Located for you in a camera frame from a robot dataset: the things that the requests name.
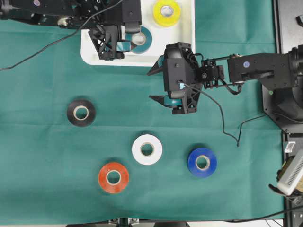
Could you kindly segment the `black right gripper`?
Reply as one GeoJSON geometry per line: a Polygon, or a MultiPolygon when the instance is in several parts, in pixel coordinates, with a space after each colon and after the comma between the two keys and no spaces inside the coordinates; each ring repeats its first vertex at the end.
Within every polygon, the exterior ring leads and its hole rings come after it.
{"type": "MultiPolygon", "coordinates": [[[[202,66],[198,65],[191,45],[182,43],[182,52],[185,59],[185,69],[182,73],[184,79],[178,81],[179,88],[184,96],[178,99],[171,99],[169,96],[149,96],[159,104],[172,108],[173,114],[188,114],[197,111],[197,103],[202,88],[218,86],[218,81],[224,79],[223,66],[217,66],[215,60],[206,60],[202,66]]],[[[150,68],[147,75],[154,75],[162,72],[164,55],[160,56],[156,63],[150,68]]]]}

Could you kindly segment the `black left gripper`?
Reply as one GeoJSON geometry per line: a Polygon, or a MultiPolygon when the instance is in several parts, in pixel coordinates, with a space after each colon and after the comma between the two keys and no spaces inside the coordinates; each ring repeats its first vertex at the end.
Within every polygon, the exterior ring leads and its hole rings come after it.
{"type": "Polygon", "coordinates": [[[137,45],[122,41],[124,3],[117,0],[89,0],[88,16],[96,13],[88,23],[89,36],[101,60],[123,59],[123,52],[131,52],[137,45]]]}

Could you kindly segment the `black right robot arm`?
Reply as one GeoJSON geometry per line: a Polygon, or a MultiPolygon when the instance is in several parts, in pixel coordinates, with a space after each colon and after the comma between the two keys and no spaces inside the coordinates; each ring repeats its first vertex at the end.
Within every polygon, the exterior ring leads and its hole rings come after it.
{"type": "Polygon", "coordinates": [[[188,43],[166,46],[164,54],[149,70],[149,75],[163,74],[164,96],[152,96],[174,114],[197,111],[203,89],[225,87],[238,95],[244,83],[257,80],[263,87],[264,112],[286,133],[303,131],[303,48],[298,46],[286,54],[233,54],[225,60],[229,81],[217,59],[197,61],[188,43]]]}

